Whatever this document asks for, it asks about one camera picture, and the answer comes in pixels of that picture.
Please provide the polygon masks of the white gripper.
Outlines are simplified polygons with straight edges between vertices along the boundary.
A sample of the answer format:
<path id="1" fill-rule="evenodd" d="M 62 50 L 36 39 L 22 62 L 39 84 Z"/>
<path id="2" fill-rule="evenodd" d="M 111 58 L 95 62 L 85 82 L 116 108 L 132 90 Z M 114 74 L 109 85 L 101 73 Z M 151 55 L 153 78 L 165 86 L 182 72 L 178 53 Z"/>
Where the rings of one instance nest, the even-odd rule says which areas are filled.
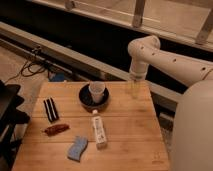
<path id="1" fill-rule="evenodd" d="M 147 73 L 135 72 L 133 70 L 129 70 L 129 75 L 130 75 L 130 79 L 133 80 L 133 83 L 132 81 L 126 81 L 125 91 L 126 93 L 129 93 L 129 94 L 132 93 L 133 98 L 137 98 L 138 92 L 139 92 L 139 82 L 137 81 L 145 80 Z"/>

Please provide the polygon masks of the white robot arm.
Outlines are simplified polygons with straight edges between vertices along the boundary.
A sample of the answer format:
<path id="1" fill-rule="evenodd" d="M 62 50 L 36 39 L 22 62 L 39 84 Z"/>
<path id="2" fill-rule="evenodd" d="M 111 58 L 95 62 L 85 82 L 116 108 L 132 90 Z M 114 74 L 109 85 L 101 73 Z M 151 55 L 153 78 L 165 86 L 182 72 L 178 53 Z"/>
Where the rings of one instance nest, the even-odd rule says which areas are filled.
<path id="1" fill-rule="evenodd" d="M 128 53 L 132 80 L 153 66 L 187 86 L 176 108 L 170 171 L 213 171 L 213 62 L 164 51 L 156 36 L 132 40 Z"/>

